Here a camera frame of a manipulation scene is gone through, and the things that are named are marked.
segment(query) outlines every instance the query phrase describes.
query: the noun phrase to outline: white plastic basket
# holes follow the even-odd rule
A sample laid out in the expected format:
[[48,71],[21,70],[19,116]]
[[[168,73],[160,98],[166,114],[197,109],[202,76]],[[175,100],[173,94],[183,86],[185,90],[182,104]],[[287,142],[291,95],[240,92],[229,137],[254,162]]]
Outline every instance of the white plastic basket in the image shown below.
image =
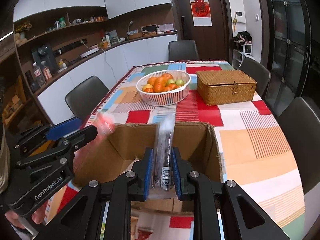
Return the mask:
[[[161,77],[162,74],[169,73],[173,76],[174,80],[182,79],[185,84],[172,91],[161,92],[161,93],[146,93],[141,89],[144,85],[148,83],[148,79],[150,77]],[[185,99],[189,93],[189,83],[191,81],[191,77],[187,72],[181,70],[161,70],[157,72],[153,72],[141,78],[136,85],[138,92],[140,93],[142,100],[146,102],[148,105],[152,106],[169,106],[175,103],[180,102]]]

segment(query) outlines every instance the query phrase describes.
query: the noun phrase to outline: green apple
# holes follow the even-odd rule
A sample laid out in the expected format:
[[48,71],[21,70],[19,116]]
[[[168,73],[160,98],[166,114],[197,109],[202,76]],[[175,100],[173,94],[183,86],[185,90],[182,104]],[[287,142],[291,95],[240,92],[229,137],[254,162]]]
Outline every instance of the green apple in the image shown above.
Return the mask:
[[182,79],[178,79],[178,80],[176,81],[176,85],[177,85],[177,86],[183,86],[183,85],[184,85],[184,81],[183,81]]
[[168,79],[166,85],[174,84],[174,83],[175,83],[175,81],[173,79]]

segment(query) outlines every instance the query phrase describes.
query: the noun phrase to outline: orange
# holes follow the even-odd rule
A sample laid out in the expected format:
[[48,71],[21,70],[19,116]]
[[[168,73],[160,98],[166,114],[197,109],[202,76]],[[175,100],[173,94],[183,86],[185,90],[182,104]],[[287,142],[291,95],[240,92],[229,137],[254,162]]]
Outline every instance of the orange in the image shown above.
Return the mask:
[[151,78],[149,78],[149,79],[148,79],[148,84],[153,86],[153,85],[155,84],[156,79],[157,79],[157,77],[151,77]]
[[153,86],[153,91],[155,93],[163,92],[163,85],[155,83],[155,85]]
[[171,90],[172,90],[171,87],[164,87],[164,88],[163,88],[163,92],[167,92],[167,91],[171,91]]
[[163,87],[167,84],[167,80],[164,77],[158,77],[155,80],[155,85],[156,84],[161,84]]
[[169,73],[164,73],[164,74],[162,74],[161,76],[164,77],[165,80],[173,79],[173,76],[172,76],[171,74],[169,74]]
[[146,88],[143,92],[153,93],[153,89],[152,88]]
[[169,84],[168,87],[171,87],[172,90],[178,88],[178,86],[176,84],[174,84],[174,83]]

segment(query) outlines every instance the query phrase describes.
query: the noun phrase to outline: black chair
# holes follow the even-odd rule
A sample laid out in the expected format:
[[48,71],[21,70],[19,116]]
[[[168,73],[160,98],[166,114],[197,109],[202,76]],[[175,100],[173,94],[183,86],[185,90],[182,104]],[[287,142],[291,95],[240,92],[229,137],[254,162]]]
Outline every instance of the black chair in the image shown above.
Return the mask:
[[251,58],[245,58],[239,68],[241,71],[246,73],[248,76],[252,77],[256,82],[256,92],[262,97],[263,92],[270,81],[271,73],[258,61]]
[[169,42],[169,61],[197,59],[199,59],[199,55],[194,40]]
[[102,81],[92,76],[71,90],[65,101],[73,114],[84,121],[107,93],[109,90]]
[[301,97],[282,112],[278,123],[287,138],[299,169],[304,194],[320,182],[320,120]]

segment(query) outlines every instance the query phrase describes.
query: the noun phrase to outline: cardboard box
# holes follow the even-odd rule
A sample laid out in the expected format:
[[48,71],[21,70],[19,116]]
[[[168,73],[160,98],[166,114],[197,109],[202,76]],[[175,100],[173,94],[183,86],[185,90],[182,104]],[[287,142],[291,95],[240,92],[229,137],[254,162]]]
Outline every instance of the cardboard box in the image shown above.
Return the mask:
[[[95,179],[101,183],[114,180],[136,158],[143,158],[146,147],[154,147],[155,124],[121,124],[96,149],[90,152],[77,170],[74,183],[84,187]],[[204,122],[177,122],[173,145],[181,157],[192,163],[211,180],[221,181],[221,165],[213,126]],[[191,212],[193,204],[175,199],[132,202],[132,208],[150,212]]]

